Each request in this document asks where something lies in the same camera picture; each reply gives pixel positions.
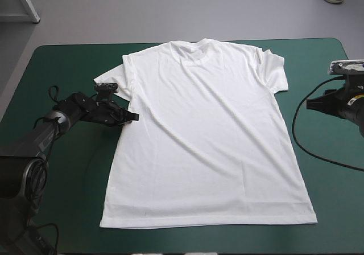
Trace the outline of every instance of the t-shirt hem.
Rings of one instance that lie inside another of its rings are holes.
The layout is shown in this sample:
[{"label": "t-shirt hem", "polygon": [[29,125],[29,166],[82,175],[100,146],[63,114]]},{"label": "t-shirt hem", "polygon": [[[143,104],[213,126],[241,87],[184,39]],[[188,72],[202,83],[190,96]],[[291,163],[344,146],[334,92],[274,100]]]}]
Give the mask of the t-shirt hem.
[{"label": "t-shirt hem", "polygon": [[202,225],[295,225],[315,224],[317,218],[314,213],[295,216],[194,216],[194,217],[166,217],[143,219],[120,219],[103,217],[101,228],[130,228],[154,229],[173,227],[196,227]]}]

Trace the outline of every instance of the gray floor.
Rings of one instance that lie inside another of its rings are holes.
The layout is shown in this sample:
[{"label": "gray floor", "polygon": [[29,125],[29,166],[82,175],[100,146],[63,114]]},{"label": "gray floor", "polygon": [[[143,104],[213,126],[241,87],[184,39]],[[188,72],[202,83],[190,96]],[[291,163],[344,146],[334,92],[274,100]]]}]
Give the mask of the gray floor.
[{"label": "gray floor", "polygon": [[364,58],[364,0],[32,1],[39,24],[0,23],[0,118],[44,44],[334,37],[350,59]]}]

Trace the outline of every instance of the cable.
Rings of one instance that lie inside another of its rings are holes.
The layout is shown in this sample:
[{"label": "cable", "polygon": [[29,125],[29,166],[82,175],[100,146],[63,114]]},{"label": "cable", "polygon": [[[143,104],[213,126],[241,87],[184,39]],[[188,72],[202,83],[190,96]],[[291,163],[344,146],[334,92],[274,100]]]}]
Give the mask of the cable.
[{"label": "cable", "polygon": [[48,224],[44,224],[44,225],[40,225],[38,227],[35,227],[35,229],[38,230],[38,229],[44,228],[44,227],[54,227],[56,229],[55,254],[57,254],[58,240],[59,240],[59,228],[55,223],[48,223]]},{"label": "cable", "polygon": [[297,114],[298,114],[298,111],[300,110],[302,104],[305,102],[305,100],[310,96],[312,95],[313,93],[315,93],[316,90],[319,89],[319,87],[323,86],[324,84],[326,83],[329,83],[331,81],[334,81],[334,80],[343,80],[344,77],[334,77],[332,79],[329,79],[329,80],[325,80],[324,82],[320,83],[317,87],[315,87],[314,90],[311,91],[311,93],[309,93],[307,96],[305,96],[303,98],[303,100],[301,100],[300,104],[298,105],[297,109],[296,109],[296,112],[295,112],[295,115],[293,117],[293,121],[292,121],[292,135],[293,135],[293,139],[295,140],[296,144],[298,145],[299,148],[302,149],[302,151],[304,151],[305,153],[309,154],[310,156],[312,157],[316,157],[322,161],[326,161],[326,162],[329,162],[329,163],[332,163],[332,164],[335,164],[335,165],[338,165],[338,166],[341,166],[341,167],[345,167],[345,168],[350,168],[352,170],[356,170],[356,171],[364,171],[364,168],[359,168],[359,167],[355,167],[355,166],[351,166],[351,165],[348,165],[348,164],[343,164],[343,163],[340,163],[340,162],[337,162],[337,161],[334,161],[334,160],[331,160],[331,159],[328,159],[328,158],[324,158],[324,157],[321,157],[319,155],[316,155],[310,151],[308,151],[307,149],[305,149],[301,144],[300,142],[297,140],[296,138],[296,132],[295,132],[295,126],[296,126],[296,119],[297,119]]},{"label": "cable", "polygon": [[[56,93],[54,96],[52,96],[52,94],[51,94],[52,88],[56,88]],[[48,88],[49,97],[51,98],[51,100],[53,100],[57,104],[59,103],[59,100],[57,99],[58,93],[59,93],[59,87],[57,85],[52,85],[51,87]]]}]

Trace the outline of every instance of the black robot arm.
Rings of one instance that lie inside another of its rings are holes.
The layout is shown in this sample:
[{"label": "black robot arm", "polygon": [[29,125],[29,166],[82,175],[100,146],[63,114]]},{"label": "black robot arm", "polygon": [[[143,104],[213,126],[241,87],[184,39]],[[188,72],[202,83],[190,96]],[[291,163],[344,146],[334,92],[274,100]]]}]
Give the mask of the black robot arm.
[{"label": "black robot arm", "polygon": [[40,118],[43,123],[10,146],[0,147],[0,244],[11,254],[57,253],[31,221],[46,186],[52,145],[79,120],[106,126],[137,121],[137,114],[112,100],[117,88],[115,83],[96,84],[95,100],[81,92],[62,101],[52,98],[57,104]]}]

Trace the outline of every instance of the green table mat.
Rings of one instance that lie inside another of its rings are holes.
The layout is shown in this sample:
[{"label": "green table mat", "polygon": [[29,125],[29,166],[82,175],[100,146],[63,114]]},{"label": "green table mat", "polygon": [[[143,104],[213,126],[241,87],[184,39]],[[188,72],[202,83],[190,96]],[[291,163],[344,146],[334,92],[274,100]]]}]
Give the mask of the green table mat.
[{"label": "green table mat", "polygon": [[[328,79],[329,63],[346,59],[332,38],[248,40],[285,57],[288,92],[276,95],[290,132],[299,101]],[[155,46],[89,44],[37,48],[0,123],[0,145],[31,130],[53,106],[50,85],[59,98],[82,91],[91,95],[93,79],[121,64],[121,56]],[[328,84],[338,88],[341,82]],[[117,100],[122,106],[127,102]],[[215,225],[150,230],[102,229],[105,190],[120,128],[77,123],[56,141],[49,160],[49,180],[38,224],[60,228],[61,253],[358,253],[364,251],[364,174],[314,159],[293,145],[318,224]],[[349,164],[362,164],[364,139],[356,125],[302,108],[297,136],[310,150]],[[51,242],[54,231],[43,229]]]}]

